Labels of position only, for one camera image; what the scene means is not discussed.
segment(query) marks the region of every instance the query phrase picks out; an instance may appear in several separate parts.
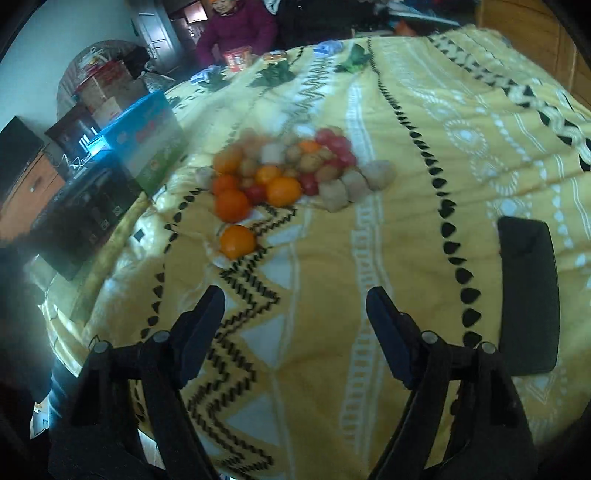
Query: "red cherry tomato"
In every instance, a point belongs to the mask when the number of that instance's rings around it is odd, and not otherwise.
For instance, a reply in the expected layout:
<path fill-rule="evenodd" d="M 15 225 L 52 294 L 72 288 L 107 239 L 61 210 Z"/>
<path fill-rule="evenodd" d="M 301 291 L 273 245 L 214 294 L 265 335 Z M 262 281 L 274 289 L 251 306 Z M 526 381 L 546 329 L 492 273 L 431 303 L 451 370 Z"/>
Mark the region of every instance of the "red cherry tomato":
<path fill-rule="evenodd" d="M 336 155 L 341 155 L 351 150 L 351 142 L 345 137 L 333 137 L 329 139 L 326 146 Z"/>
<path fill-rule="evenodd" d="M 299 181 L 305 195 L 310 197 L 318 195 L 318 182 L 313 173 L 303 173 L 300 175 Z"/>
<path fill-rule="evenodd" d="M 343 168 L 354 167 L 355 165 L 357 165 L 357 157 L 355 157 L 355 155 L 353 155 L 351 152 L 339 155 L 339 160 Z"/>
<path fill-rule="evenodd" d="M 345 164 L 343 164 L 343 161 L 339 157 L 331 158 L 330 160 L 325 161 L 324 165 L 332 165 L 339 170 L 343 170 L 343 168 L 345 168 Z"/>
<path fill-rule="evenodd" d="M 244 190 L 244 195 L 250 200 L 250 203 L 259 205 L 267 199 L 267 187 L 260 184 L 253 185 Z"/>
<path fill-rule="evenodd" d="M 316 142 L 320 145 L 327 145 L 334 137 L 335 133 L 330 128 L 321 128 L 316 132 Z"/>

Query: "snack package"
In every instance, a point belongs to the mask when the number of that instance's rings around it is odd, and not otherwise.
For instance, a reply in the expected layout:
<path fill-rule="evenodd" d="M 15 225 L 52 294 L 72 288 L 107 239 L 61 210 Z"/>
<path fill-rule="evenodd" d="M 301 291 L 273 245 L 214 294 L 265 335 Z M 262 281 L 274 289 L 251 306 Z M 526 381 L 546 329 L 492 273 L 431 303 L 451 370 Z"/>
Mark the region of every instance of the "snack package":
<path fill-rule="evenodd" d="M 221 71 L 221 69 L 222 68 L 219 65 L 211 65 L 193 75 L 191 77 L 191 83 L 206 82 L 209 80 L 210 75 Z"/>
<path fill-rule="evenodd" d="M 224 52 L 226 63 L 233 72 L 241 72 L 252 65 L 252 48 L 241 47 Z"/>
<path fill-rule="evenodd" d="M 340 40 L 328 40 L 314 47 L 314 55 L 317 58 L 330 57 L 343 51 L 343 42 Z"/>
<path fill-rule="evenodd" d="M 273 50 L 265 53 L 262 59 L 266 63 L 278 63 L 281 60 L 287 60 L 287 52 L 285 50 Z"/>

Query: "blue box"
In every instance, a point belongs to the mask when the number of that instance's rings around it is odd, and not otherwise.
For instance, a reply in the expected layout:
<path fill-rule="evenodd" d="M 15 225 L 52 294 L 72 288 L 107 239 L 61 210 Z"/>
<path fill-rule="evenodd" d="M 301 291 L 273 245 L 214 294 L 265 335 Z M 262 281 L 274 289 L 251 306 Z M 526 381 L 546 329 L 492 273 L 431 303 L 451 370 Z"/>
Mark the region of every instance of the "blue box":
<path fill-rule="evenodd" d="M 113 151 L 139 186 L 152 195 L 187 144 L 164 92 L 158 91 L 131 105 L 87 147 L 93 156 L 101 150 Z"/>

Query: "white door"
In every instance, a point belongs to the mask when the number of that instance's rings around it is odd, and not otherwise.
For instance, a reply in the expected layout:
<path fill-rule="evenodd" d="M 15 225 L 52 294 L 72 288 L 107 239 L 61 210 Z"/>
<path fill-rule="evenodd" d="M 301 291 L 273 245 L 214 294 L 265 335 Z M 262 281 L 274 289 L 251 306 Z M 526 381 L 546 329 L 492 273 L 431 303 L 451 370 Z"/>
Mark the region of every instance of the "white door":
<path fill-rule="evenodd" d="M 170 33 L 164 26 L 164 22 L 170 23 L 170 20 L 168 16 L 163 17 L 166 13 L 162 5 L 157 4 L 154 0 L 129 0 L 128 4 L 134 23 L 143 36 L 150 56 L 156 62 L 160 73 L 168 73 L 176 68 L 180 58 L 174 48 Z"/>

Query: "bed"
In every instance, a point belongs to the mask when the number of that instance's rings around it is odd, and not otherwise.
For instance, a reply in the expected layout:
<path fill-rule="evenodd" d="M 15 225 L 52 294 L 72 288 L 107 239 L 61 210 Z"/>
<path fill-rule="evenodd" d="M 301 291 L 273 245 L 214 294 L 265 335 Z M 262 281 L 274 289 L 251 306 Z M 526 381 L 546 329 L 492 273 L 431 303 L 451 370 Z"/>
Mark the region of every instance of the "bed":
<path fill-rule="evenodd" d="M 188 155 L 128 213 L 73 287 L 74 307 L 62 311 L 51 297 L 43 306 L 54 350 L 77 373 L 96 341 L 143 341 L 208 285 L 221 287 L 219 335 L 181 396 L 215 466 L 234 477 L 366 478 L 408 398 L 368 322 L 367 291 L 383 286 L 448 343 L 498 343 L 503 215 L 547 222 L 556 254 L 557 366 L 514 379 L 536 444 L 591 398 L 591 113 L 494 31 L 355 40 L 371 65 L 334 73 L 352 42 L 326 59 L 291 50 L 297 77 L 272 90 L 248 87 L 257 63 L 217 93 L 190 83 L 169 91 Z M 342 127 L 360 162 L 391 161 L 394 184 L 338 213 L 308 200 L 259 207 L 246 224 L 262 248 L 221 261 L 222 224 L 196 169 L 242 128 L 280 135 L 323 125 Z M 150 434 L 141 384 L 130 388 Z M 450 388 L 448 406 L 453 396 Z M 446 408 L 431 463 L 451 422 Z"/>

